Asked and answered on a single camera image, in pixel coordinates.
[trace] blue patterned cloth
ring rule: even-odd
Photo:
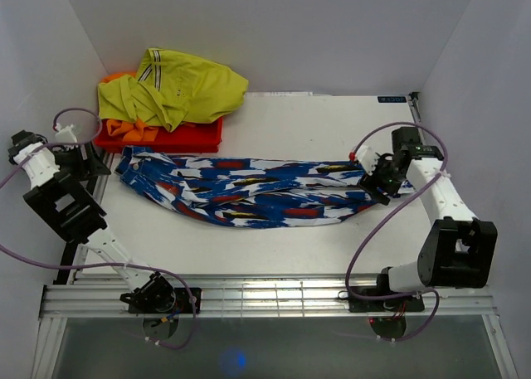
[[[349,161],[170,157],[127,147],[116,172],[139,195],[219,226],[340,223],[376,203],[356,188],[364,171]]]

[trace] sticker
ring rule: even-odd
[[[379,95],[378,103],[406,103],[406,97],[403,95]]]

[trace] clothing pile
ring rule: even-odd
[[[160,206],[219,226],[272,228],[339,223],[376,202],[346,162],[170,157],[127,147],[121,181]],[[401,193],[411,192],[404,184]]]
[[[148,49],[136,74],[98,85],[100,117],[109,135],[153,141],[159,128],[210,124],[238,109],[247,79],[229,67],[178,51]]]

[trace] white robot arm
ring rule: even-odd
[[[443,157],[435,146],[423,145],[418,130],[392,132],[393,154],[379,155],[362,146],[356,159],[366,174],[359,186],[387,205],[408,180],[416,190],[441,172]],[[427,287],[482,288],[494,255],[497,230],[481,221],[463,202],[447,173],[420,196],[431,230],[418,259],[387,267],[378,276],[379,294],[422,291]]]
[[[71,129],[58,133],[61,141],[75,142]],[[31,189],[24,195],[27,204],[65,241],[74,241],[93,250],[106,262],[123,263],[113,269],[125,280],[130,293],[120,300],[140,312],[165,312],[175,303],[175,293],[169,282],[158,272],[150,274],[128,265],[143,265],[117,240],[106,223],[105,211],[80,184],[79,178],[68,165],[59,166],[57,160],[73,162],[77,166],[85,161],[78,148],[65,148],[55,152],[41,147],[46,140],[38,134],[22,131],[12,137],[9,149],[12,163],[31,158],[22,168],[30,179]]]

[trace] zip tie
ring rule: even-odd
[[[440,173],[441,174],[441,177],[446,177],[446,178],[450,178],[451,177],[451,174],[449,174],[446,170],[437,170],[435,168],[433,168],[435,170],[435,173]]]
[[[127,259],[125,262],[124,262],[124,270],[127,269],[127,265],[131,262],[131,259]]]

